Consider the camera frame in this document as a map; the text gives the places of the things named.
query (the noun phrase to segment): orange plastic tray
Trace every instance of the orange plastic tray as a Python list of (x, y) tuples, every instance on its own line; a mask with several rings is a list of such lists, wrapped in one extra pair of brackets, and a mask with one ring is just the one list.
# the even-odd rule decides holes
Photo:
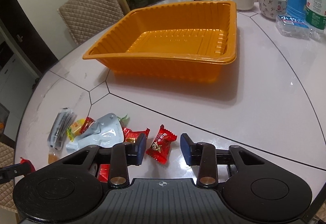
[(83, 56), (115, 74), (214, 82), (236, 58), (232, 1), (193, 1), (136, 9), (112, 26)]

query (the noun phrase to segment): quilted chair cover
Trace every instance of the quilted chair cover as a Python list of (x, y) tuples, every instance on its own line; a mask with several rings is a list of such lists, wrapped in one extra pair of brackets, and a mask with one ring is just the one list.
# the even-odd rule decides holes
[[(14, 149), (0, 142), (0, 168), (14, 163)], [(13, 182), (0, 185), (0, 207), (17, 213), (16, 206), (12, 200)]]
[(69, 0), (58, 13), (78, 45), (124, 16), (117, 0)]

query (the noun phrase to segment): red package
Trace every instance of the red package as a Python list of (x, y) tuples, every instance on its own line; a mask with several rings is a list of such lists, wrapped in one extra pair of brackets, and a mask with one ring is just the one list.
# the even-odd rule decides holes
[(84, 124), (82, 125), (82, 127), (80, 128), (80, 131), (79, 133), (80, 134), (83, 134), (88, 128), (89, 126), (94, 122), (95, 120), (92, 119), (91, 117), (87, 117), (85, 118), (85, 122)]
[(107, 183), (109, 179), (109, 171), (110, 171), (110, 165), (109, 164), (101, 164), (100, 168), (98, 170), (97, 179), (100, 182)]
[(176, 140), (177, 136), (166, 130), (164, 125), (161, 125), (152, 146), (146, 150), (146, 153), (159, 163), (165, 164), (167, 162), (171, 142)]
[(23, 164), (23, 163), (28, 163), (29, 167), (31, 168), (31, 173), (35, 172), (35, 168), (34, 168), (33, 164), (30, 162), (30, 160), (26, 160), (23, 157), (21, 157), (20, 164)]
[(149, 131), (149, 129), (146, 129), (145, 131), (132, 131), (131, 129), (123, 128), (124, 142), (135, 143), (141, 133), (145, 133), (147, 139)]

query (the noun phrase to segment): cup with figure pattern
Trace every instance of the cup with figure pattern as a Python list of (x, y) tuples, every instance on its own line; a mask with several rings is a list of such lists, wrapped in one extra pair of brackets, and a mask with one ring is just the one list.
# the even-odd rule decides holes
[(287, 0), (258, 0), (261, 13), (269, 18), (276, 20), (277, 15), (285, 14)]

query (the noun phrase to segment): circular pad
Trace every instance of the circular pad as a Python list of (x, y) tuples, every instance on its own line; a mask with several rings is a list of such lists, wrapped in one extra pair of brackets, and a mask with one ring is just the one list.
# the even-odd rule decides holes
[(243, 166), (224, 184), (222, 196), (239, 215), (255, 222), (286, 222), (310, 205), (312, 193), (300, 177), (276, 166)]
[(289, 188), (280, 180), (263, 178), (251, 184), (251, 191), (262, 199), (277, 200), (285, 197), (289, 193)]
[(37, 221), (65, 222), (94, 209), (102, 198), (101, 183), (77, 166), (39, 170), (21, 179), (13, 199), (20, 213)]

